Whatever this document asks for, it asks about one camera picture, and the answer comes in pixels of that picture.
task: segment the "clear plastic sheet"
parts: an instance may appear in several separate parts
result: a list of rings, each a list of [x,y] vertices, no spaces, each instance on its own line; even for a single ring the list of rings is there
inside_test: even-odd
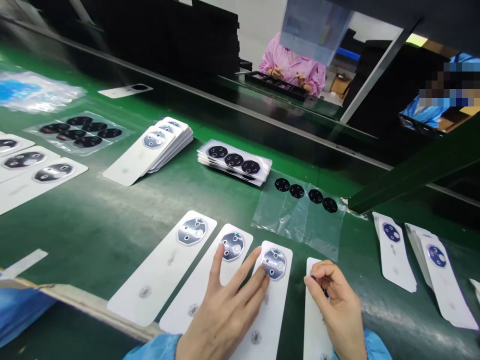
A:
[[[0,106],[12,111],[56,113],[86,93],[81,87],[31,71],[0,74]]]
[[[346,209],[339,197],[272,170],[251,225],[307,244],[336,262]]]
[[[134,133],[90,111],[31,126],[23,131],[78,156],[93,154]]]

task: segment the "white paper card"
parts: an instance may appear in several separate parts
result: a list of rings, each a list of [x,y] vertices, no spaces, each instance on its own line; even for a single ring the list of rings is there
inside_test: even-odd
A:
[[[0,185],[0,215],[20,206],[89,168],[66,157],[46,161],[40,169],[33,169]]]
[[[402,228],[391,217],[373,212],[380,242],[381,272],[385,279],[407,290],[417,291],[417,281],[410,267]]]
[[[0,158],[22,151],[35,145],[33,141],[13,134],[0,135]]]
[[[224,254],[220,267],[220,283],[225,286],[242,265],[253,240],[254,237],[249,233],[231,224],[225,224],[161,317],[158,323],[160,329],[172,334],[184,334],[187,331],[195,312],[204,300],[214,255],[221,242],[224,243],[225,251],[229,251],[227,255]],[[240,252],[233,251],[236,245],[242,247]]]
[[[310,276],[312,266],[321,260],[309,257],[306,260],[306,276]],[[303,360],[331,359],[334,348],[330,341],[324,317],[305,287],[305,323],[303,334]]]
[[[15,279],[18,275],[38,263],[48,254],[48,252],[43,251],[42,249],[35,250],[34,252],[25,256],[23,259],[17,261],[13,265],[0,272],[0,280]]]
[[[158,157],[168,151],[175,136],[150,126],[130,148],[123,153],[103,176],[123,186],[131,186],[152,167]]]
[[[265,271],[273,275],[270,276],[270,285],[268,286],[265,300],[263,301],[260,312],[253,322],[252,326],[246,333],[240,345],[233,353],[231,359],[262,359],[275,360],[280,341],[280,330],[282,328],[282,319],[284,316],[285,300],[287,298],[287,288],[289,286],[290,268],[292,265],[292,250],[278,246],[272,242],[264,241],[261,244],[261,254],[258,257],[253,273],[257,271],[265,260],[272,258],[270,255],[279,254],[273,262],[273,268],[266,267]],[[277,280],[273,280],[272,276],[276,276],[280,259],[285,260],[282,265],[283,275]]]
[[[153,90],[153,87],[145,84],[134,84],[122,87],[115,87],[113,89],[100,90],[98,93],[109,97],[110,99],[124,98],[130,95],[144,93]]]
[[[44,167],[45,162],[60,159],[60,155],[42,146],[32,146],[0,159],[0,183],[32,170]]]
[[[112,296],[107,309],[142,327],[150,325],[216,226],[212,218],[187,212]]]
[[[460,291],[444,245],[435,235],[421,235],[420,244],[443,318],[455,327],[478,330],[479,326]]]

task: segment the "person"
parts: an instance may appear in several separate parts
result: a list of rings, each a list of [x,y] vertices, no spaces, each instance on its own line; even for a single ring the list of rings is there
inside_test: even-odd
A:
[[[460,52],[459,54],[452,56],[450,58],[450,63],[480,63],[480,58],[467,54],[466,52]],[[468,69],[468,67],[465,67],[466,70],[457,69],[456,71],[470,72],[470,71],[477,71],[479,68],[480,67],[474,68],[473,66],[471,66],[470,69]],[[415,119],[418,122],[425,124],[431,128],[438,129],[439,127],[438,123],[440,122],[440,117],[442,116],[442,114],[445,111],[447,111],[451,106],[455,106],[455,105],[451,105],[451,100],[449,98],[440,97],[440,98],[437,98],[437,100],[440,100],[438,106],[421,106],[420,95],[417,95],[412,100],[412,102],[409,103],[407,107],[400,113],[412,119]]]
[[[219,360],[229,359],[257,317],[270,277],[262,265],[241,284],[260,256],[257,247],[226,285],[220,284],[224,245],[213,258],[205,297],[185,334],[161,334],[130,351],[124,360]],[[323,314],[334,359],[391,360],[380,338],[363,329],[362,305],[337,265],[316,263],[304,282]],[[326,289],[328,301],[322,288]]]
[[[259,70],[276,80],[305,89],[314,97],[325,87],[325,65],[281,45],[280,33],[268,43]]]

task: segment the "metal camera plate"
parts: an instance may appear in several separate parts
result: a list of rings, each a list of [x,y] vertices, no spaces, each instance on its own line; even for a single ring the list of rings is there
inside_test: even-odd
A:
[[[190,219],[178,228],[178,241],[183,245],[194,245],[202,241],[207,230],[207,223],[201,218]]]
[[[447,259],[444,253],[435,245],[427,245],[428,256],[435,265],[439,268],[445,268],[447,266]]]
[[[261,263],[265,265],[265,274],[268,274],[272,281],[280,280],[287,269],[287,258],[283,252],[275,248],[263,254]]]
[[[13,148],[19,146],[19,142],[12,139],[0,140],[0,154],[11,151]]]
[[[389,224],[388,222],[385,222],[383,224],[383,232],[385,233],[386,237],[392,240],[393,242],[398,243],[400,241],[399,232],[393,225]]]
[[[165,144],[167,137],[162,131],[151,131],[143,138],[143,145],[149,149],[158,149]]]
[[[37,165],[43,161],[47,156],[38,151],[24,152],[12,157],[9,157],[4,163],[3,166],[7,169],[23,169],[28,168],[34,165]]]
[[[45,167],[33,175],[33,179],[39,183],[51,183],[62,180],[73,174],[75,168],[68,163],[58,163]]]
[[[231,262],[237,259],[244,250],[244,237],[238,232],[230,232],[221,237],[220,243],[223,244],[223,260]]]

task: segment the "pink uniform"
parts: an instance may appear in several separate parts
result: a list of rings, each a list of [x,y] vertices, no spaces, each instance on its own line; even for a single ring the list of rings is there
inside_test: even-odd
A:
[[[298,85],[295,78],[297,73],[305,76],[307,84],[311,86],[310,94],[315,97],[320,95],[325,86],[325,65],[301,55],[294,60],[292,51],[280,45],[280,33],[268,43],[259,66],[264,74],[273,68],[282,69],[282,80],[292,85]]]

